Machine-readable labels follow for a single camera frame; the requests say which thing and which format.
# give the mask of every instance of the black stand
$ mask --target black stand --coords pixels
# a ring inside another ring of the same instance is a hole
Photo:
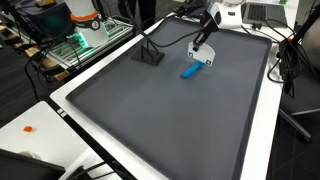
[[[149,44],[151,44],[154,50],[149,49]],[[149,40],[147,40],[147,48],[144,47],[144,45],[141,45],[140,50],[134,53],[131,58],[147,64],[158,66],[163,57],[164,53],[159,52],[158,49],[152,43],[150,43]]]

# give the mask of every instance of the laptop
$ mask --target laptop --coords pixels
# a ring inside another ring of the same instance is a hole
[[[246,24],[262,24],[266,26],[266,19],[275,19],[275,21],[268,21],[272,27],[287,28],[287,19],[282,5],[261,4],[261,3],[246,3],[242,6],[243,23]]]

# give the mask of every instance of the black mat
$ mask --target black mat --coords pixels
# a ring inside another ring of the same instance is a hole
[[[171,20],[152,39],[166,44],[198,28]],[[271,41],[214,33],[213,66],[181,79],[194,38],[161,49],[157,67],[131,60],[137,45],[67,99],[169,179],[239,179]]]

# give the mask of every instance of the orange object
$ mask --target orange object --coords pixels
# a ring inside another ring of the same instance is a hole
[[[97,15],[98,15],[97,11],[95,11],[92,14],[89,14],[87,16],[75,16],[73,14],[70,14],[71,19],[74,21],[87,21],[87,20],[95,18]]]
[[[26,132],[31,132],[32,131],[32,127],[31,126],[26,126],[23,128],[24,131]]]

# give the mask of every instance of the small orange object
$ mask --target small orange object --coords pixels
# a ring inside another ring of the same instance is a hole
[[[31,126],[26,126],[23,128],[24,131],[26,132],[31,132],[32,131],[32,127]]]

